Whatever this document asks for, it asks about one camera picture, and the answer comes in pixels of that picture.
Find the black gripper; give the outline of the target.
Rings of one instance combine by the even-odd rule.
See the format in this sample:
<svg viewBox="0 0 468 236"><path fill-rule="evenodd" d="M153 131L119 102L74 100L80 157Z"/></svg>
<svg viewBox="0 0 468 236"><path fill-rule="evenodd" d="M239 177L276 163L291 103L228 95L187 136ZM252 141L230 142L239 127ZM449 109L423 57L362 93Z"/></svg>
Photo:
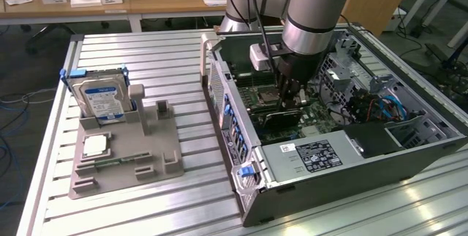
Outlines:
<svg viewBox="0 0 468 236"><path fill-rule="evenodd" d="M276 88L280 110L290 110L307 104L307 82L315 74L316 66L318 54L287 54L279 58Z"/></svg>

